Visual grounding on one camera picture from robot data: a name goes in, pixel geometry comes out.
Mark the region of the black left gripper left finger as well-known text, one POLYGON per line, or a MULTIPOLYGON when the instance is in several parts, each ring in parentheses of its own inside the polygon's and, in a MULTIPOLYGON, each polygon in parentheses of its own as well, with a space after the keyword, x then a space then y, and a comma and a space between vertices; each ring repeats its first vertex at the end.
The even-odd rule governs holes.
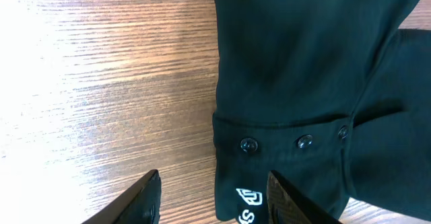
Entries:
POLYGON ((158 170, 150 170, 83 224, 158 224, 161 187, 158 170))

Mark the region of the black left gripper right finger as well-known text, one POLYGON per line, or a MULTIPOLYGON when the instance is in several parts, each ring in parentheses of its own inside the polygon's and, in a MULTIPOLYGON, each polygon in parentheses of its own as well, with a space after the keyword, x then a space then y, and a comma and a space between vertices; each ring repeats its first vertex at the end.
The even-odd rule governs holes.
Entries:
POLYGON ((267 179, 270 224, 341 224, 277 171, 267 179))

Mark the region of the black polo shirt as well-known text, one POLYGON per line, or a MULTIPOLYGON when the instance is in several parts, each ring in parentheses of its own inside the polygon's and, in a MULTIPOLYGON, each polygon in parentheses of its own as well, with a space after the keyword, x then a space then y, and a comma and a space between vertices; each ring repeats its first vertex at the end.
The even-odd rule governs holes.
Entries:
POLYGON ((420 0, 214 0, 215 215, 266 223, 280 173, 334 218, 355 198, 430 219, 430 32, 420 0))

